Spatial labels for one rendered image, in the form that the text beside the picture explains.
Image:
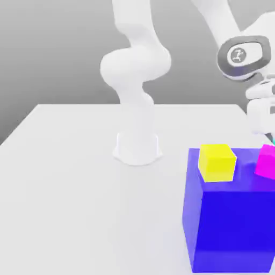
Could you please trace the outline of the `small magenta cube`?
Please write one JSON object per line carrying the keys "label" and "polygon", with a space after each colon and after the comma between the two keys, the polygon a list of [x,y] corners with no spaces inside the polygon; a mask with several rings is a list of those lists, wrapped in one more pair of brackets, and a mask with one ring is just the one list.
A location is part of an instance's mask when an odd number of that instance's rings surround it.
{"label": "small magenta cube", "polygon": [[255,174],[275,180],[275,146],[264,144],[260,149]]}

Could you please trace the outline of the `small yellow cube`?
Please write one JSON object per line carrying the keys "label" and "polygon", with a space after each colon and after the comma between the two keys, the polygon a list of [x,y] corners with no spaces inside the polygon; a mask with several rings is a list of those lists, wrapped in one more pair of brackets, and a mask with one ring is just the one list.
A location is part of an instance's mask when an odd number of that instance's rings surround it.
{"label": "small yellow cube", "polygon": [[198,169],[204,182],[231,182],[237,156],[227,144],[201,144]]}

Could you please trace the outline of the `large blue box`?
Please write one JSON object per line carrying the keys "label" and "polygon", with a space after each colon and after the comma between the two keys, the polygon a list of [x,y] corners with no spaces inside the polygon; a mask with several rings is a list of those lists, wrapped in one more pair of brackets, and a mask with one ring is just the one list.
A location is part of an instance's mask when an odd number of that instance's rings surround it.
{"label": "large blue box", "polygon": [[234,153],[234,179],[207,183],[189,150],[182,223],[194,273],[268,273],[275,259],[275,180],[254,173],[259,149]]}

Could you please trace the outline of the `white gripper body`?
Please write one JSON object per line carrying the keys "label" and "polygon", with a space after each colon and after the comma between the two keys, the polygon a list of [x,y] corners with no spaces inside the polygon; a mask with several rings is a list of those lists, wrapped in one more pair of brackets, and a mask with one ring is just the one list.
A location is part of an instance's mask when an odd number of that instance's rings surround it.
{"label": "white gripper body", "polygon": [[259,98],[247,105],[248,123],[253,133],[275,135],[275,98]]}

